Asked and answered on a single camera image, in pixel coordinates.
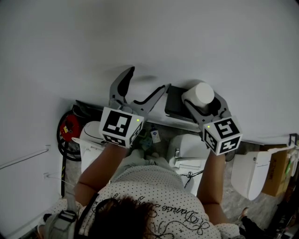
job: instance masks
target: person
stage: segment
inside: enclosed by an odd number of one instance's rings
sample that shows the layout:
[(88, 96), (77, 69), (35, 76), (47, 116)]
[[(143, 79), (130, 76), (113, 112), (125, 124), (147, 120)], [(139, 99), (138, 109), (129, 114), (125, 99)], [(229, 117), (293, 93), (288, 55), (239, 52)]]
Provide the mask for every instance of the person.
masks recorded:
[[(141, 150), (126, 154), (127, 149), (108, 144), (79, 178), (75, 233), (88, 238), (244, 238), (220, 206), (224, 155), (211, 151), (194, 196), (164, 158), (145, 160)], [(67, 200), (60, 199), (45, 213), (38, 225), (42, 237), (47, 218), (66, 209)]]
[(245, 207), (239, 216), (239, 220), (242, 221), (243, 226), (245, 227), (245, 230), (243, 228), (239, 228), (240, 234), (243, 235), (246, 239), (251, 239), (251, 238), (270, 238), (266, 234), (265, 231), (263, 231), (261, 228), (259, 228), (256, 223), (251, 221), (248, 218), (248, 207)]

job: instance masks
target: black hose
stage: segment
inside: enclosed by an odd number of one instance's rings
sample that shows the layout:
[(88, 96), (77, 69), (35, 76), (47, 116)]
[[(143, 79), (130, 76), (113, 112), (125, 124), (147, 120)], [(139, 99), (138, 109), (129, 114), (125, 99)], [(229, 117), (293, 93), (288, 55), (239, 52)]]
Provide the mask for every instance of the black hose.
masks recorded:
[(70, 110), (67, 113), (65, 113), (58, 124), (58, 128), (57, 128), (57, 133), (56, 133), (56, 139), (57, 139), (57, 143), (58, 143), (58, 150), (59, 152), (62, 154), (62, 156), (64, 156), (66, 159), (71, 160), (71, 161), (75, 161), (75, 162), (79, 162), (81, 161), (81, 158), (72, 158), (69, 157), (68, 154), (70, 155), (80, 155), (80, 151), (70, 151), (67, 149), (67, 147), (63, 146), (63, 143), (65, 144), (65, 140), (62, 138), (60, 139), (60, 126), (62, 124), (62, 122), (64, 121), (64, 119), (66, 118), (66, 116), (68, 116), (69, 114), (73, 114), (73, 111)]

